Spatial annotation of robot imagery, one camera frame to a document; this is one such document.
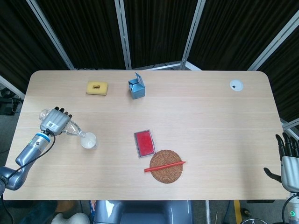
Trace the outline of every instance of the clear glass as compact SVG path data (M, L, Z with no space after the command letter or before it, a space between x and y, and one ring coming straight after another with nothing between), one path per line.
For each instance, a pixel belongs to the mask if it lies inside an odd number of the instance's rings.
M97 137L91 132L81 131L79 134L81 145L86 149L97 148Z

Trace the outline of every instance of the red pencil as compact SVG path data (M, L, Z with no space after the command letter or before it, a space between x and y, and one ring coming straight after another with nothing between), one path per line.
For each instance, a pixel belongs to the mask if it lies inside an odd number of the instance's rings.
M169 168L169 167L183 165L184 163L185 163L185 161L175 162L175 163L171 163L171 164L167 164L167 165L163 165L163 166L159 166L159 167L146 168L146 169L144 169L144 171L145 172L155 171L155 170L159 170L159 169L165 169L165 168Z

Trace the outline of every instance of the gray chair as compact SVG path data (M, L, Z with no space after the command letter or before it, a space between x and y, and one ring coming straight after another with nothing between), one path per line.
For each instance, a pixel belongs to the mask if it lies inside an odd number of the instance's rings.
M193 224L191 201L96 202L93 224Z

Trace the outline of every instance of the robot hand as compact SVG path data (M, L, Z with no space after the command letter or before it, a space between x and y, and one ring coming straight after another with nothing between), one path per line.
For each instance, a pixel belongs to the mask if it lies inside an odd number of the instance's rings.
M281 176L273 174L268 168L265 173L272 179L282 183L283 187L290 192L299 192L299 148L298 142L282 133L285 143L277 134L278 150L281 161Z
M51 112L42 121L40 126L41 131L46 132L48 129L55 136L60 135L71 118L72 115L68 112L64 112L64 108L59 110L59 107L57 106L51 110Z

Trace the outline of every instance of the robotic arm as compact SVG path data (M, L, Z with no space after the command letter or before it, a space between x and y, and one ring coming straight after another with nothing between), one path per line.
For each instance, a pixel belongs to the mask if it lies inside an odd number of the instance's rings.
M299 224L299 147L298 142L283 133L283 138L277 134L278 150L281 163L281 176L273 174L268 168L264 168L265 173L274 179L290 192L290 198L286 200L282 209L282 220L285 223L285 208L288 204L289 223Z
M4 193L5 188L17 190L24 184L27 174L35 160L38 159L39 156L42 156L42 152L51 142L50 136L54 137L53 145L55 136L62 133L71 118L72 115L68 115L68 112L64 112L64 108L59 110L58 107L55 107L51 110L41 123L41 132L35 134L33 139L16 158L15 162L20 168L14 170L8 167L0 167L0 195Z

